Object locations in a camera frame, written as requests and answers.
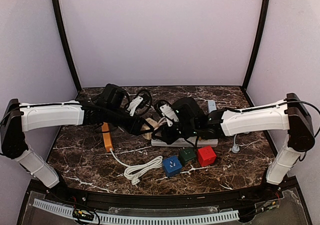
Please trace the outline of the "beige cube socket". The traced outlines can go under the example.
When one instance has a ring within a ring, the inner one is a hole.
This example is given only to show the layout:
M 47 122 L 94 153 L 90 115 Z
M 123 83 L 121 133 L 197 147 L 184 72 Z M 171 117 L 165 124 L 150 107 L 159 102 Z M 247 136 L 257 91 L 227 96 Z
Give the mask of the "beige cube socket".
M 157 121 L 155 121 L 153 118 L 151 117 L 148 117 L 146 119 L 146 121 L 154 128 L 154 129 L 157 129 L 159 127 L 159 124 Z M 144 124 L 141 128 L 142 131 L 147 131 L 147 130 L 150 130 L 151 128 L 147 125 L 147 124 Z M 148 132 L 148 133 L 144 133 L 142 135 L 146 140 L 151 140 L 152 139 L 152 132 Z

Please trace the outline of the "dark green cube socket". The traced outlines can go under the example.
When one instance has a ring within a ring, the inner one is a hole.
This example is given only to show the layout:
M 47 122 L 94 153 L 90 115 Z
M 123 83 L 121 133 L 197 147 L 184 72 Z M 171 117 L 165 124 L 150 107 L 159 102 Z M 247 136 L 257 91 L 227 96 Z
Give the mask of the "dark green cube socket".
M 178 159 L 183 167 L 185 167 L 189 162 L 195 161 L 196 158 L 196 153 L 191 147 L 183 148 L 178 153 Z

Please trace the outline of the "orange power strip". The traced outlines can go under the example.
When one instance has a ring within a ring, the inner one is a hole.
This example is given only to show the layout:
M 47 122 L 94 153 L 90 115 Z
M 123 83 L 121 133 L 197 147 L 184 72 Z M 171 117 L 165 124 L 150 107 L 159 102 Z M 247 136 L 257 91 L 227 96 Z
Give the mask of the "orange power strip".
M 103 142 L 104 142 L 104 147 L 106 149 L 107 153 L 110 153 L 111 151 L 114 150 L 113 146 L 113 141 L 111 137 L 111 132 L 110 132 L 110 127 L 107 123 L 103 123 L 101 126 L 101 132 L 102 132 L 102 137 L 103 137 Z

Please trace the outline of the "blue cube socket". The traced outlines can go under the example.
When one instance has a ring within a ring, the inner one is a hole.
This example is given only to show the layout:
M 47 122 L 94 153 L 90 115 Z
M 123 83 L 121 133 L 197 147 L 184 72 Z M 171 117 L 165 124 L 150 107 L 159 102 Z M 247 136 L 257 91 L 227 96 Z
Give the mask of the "blue cube socket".
M 171 156 L 162 161 L 162 168 L 165 175 L 170 178 L 179 174 L 183 168 L 177 156 Z

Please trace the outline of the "red cube socket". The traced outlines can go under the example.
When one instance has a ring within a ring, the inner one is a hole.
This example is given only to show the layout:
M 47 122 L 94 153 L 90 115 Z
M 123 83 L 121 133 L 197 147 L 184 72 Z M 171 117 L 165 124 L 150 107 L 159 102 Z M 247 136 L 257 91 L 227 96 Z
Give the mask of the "red cube socket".
M 211 146 L 202 147 L 197 150 L 197 159 L 202 167 L 212 165 L 216 158 L 217 155 Z

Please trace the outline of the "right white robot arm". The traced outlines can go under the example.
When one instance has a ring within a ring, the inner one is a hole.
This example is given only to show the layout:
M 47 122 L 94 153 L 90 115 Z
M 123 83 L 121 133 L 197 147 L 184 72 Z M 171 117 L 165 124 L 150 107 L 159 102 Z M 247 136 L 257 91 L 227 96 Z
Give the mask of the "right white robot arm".
M 291 92 L 284 99 L 248 108 L 224 107 L 204 112 L 192 97 L 183 97 L 172 104 L 156 106 L 166 122 L 154 130 L 152 140 L 171 145 L 179 139 L 218 140 L 238 134 L 267 131 L 277 154 L 266 170 L 265 181 L 279 185 L 285 175 L 303 160 L 316 144 L 320 133 L 313 127 L 307 107 L 315 105 Z

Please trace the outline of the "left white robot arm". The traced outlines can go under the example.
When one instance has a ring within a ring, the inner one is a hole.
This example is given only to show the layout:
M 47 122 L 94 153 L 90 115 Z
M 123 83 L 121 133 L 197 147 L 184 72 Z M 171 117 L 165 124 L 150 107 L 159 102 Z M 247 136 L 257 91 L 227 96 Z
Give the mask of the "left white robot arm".
M 11 99 L 0 122 L 2 156 L 19 163 L 33 177 L 52 189 L 61 184 L 58 172 L 46 162 L 54 133 L 61 126 L 89 126 L 108 123 L 140 136 L 154 131 L 147 120 L 130 115 L 119 105 L 106 101 L 21 103 Z

